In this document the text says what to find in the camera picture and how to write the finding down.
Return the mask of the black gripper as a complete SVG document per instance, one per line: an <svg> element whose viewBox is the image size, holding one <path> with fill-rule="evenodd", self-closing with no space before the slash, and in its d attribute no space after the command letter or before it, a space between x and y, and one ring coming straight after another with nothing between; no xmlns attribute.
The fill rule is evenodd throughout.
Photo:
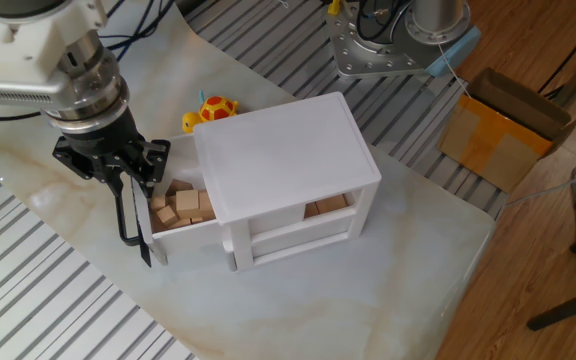
<svg viewBox="0 0 576 360"><path fill-rule="evenodd" d="M83 130L63 130L53 157L82 179L107 185L115 198L122 195L123 170L151 198L155 184L163 179L171 143L143 139L128 108L100 121L85 121Z"/></svg>

